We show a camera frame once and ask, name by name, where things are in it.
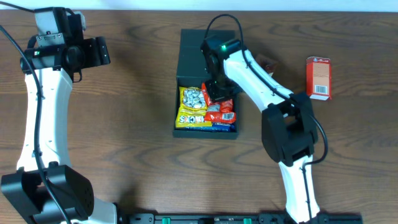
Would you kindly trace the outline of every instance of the small cardboard box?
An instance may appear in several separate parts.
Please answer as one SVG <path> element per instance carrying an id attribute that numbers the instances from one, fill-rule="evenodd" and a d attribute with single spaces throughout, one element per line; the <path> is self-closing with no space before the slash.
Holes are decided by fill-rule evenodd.
<path id="1" fill-rule="evenodd" d="M 331 99 L 331 63 L 328 58 L 307 58 L 307 95 L 311 99 Z"/>
<path id="2" fill-rule="evenodd" d="M 221 40 L 228 41 L 235 37 L 233 30 L 210 30 L 208 37 L 216 35 Z M 205 58 L 200 50 L 200 45 L 203 42 L 205 30 L 197 29 L 182 29 L 180 40 L 180 55 L 178 58 L 177 66 L 177 87 L 175 95 L 175 114 L 173 120 L 175 121 L 180 107 L 180 92 L 178 88 L 183 87 L 198 87 L 209 79 L 211 75 L 206 72 Z M 173 137 L 175 138 L 200 138 L 200 139 L 236 139 L 238 137 L 238 99 L 234 101 L 234 112 L 236 113 L 235 130 L 229 133 L 224 132 L 206 132 L 206 131 L 193 131 L 175 128 Z"/>

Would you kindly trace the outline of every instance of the green clip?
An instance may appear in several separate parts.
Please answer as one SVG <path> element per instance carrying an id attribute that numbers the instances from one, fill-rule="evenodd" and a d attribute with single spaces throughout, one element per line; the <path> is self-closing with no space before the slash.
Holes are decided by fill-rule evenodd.
<path id="1" fill-rule="evenodd" d="M 172 219 L 171 218 L 162 218 L 162 224 L 171 224 Z"/>
<path id="2" fill-rule="evenodd" d="M 251 218 L 244 218 L 243 224 L 251 224 Z"/>

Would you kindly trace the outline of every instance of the wooden table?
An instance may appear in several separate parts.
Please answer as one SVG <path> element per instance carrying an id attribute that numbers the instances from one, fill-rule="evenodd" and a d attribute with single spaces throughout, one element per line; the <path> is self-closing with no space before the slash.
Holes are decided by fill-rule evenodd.
<path id="1" fill-rule="evenodd" d="M 181 29 L 205 29 L 218 12 L 84 11 L 85 37 L 105 36 L 111 64 L 86 69 L 73 86 L 68 147 L 73 168 L 98 198 L 128 213 L 256 213 L 283 210 L 278 165 L 261 144 L 261 114 L 241 95 L 235 141 L 174 139 L 175 72 Z M 275 79 L 305 89 L 305 59 L 329 57 L 333 99 L 313 101 L 330 153 L 313 167 L 317 202 L 358 212 L 365 223 L 398 219 L 398 15 L 234 12 L 246 44 L 281 62 Z M 1 11 L 1 24 L 26 47 L 34 16 Z M 214 29 L 236 29 L 220 19 Z M 27 93 L 19 54 L 0 35 L 0 174 L 15 172 Z M 322 154 L 322 142 L 316 156 Z M 0 194 L 0 223 L 21 223 Z"/>

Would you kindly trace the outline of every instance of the red and white box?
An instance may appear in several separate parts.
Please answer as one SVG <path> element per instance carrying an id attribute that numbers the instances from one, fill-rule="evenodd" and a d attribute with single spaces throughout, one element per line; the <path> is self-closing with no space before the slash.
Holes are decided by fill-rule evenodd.
<path id="1" fill-rule="evenodd" d="M 328 58 L 307 58 L 307 95 L 311 99 L 331 99 L 331 63 Z"/>

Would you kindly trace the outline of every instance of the open box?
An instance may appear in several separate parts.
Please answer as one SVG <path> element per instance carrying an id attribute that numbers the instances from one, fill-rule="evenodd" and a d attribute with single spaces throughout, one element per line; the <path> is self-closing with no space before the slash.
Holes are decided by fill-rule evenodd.
<path id="1" fill-rule="evenodd" d="M 211 30 L 208 36 L 217 35 L 223 41 L 229 41 L 235 38 L 235 32 L 233 30 Z M 201 84 L 209 79 L 211 75 L 206 72 L 206 62 L 203 54 L 200 51 L 200 45 L 203 42 L 205 36 L 205 30 L 197 29 L 182 29 L 181 40 L 180 40 L 180 55 L 178 58 L 177 67 L 177 88 L 175 96 L 175 114 L 174 121 L 177 117 L 178 108 L 180 107 L 180 91 L 179 87 L 198 87 L 201 88 Z M 175 138 L 201 138 L 201 139 L 236 139 L 238 137 L 238 98 L 233 99 L 234 108 L 233 111 L 236 113 L 236 121 L 234 123 L 235 130 L 231 132 L 208 132 L 208 131 L 194 131 L 194 130 L 183 130 L 175 128 L 173 137 Z"/>

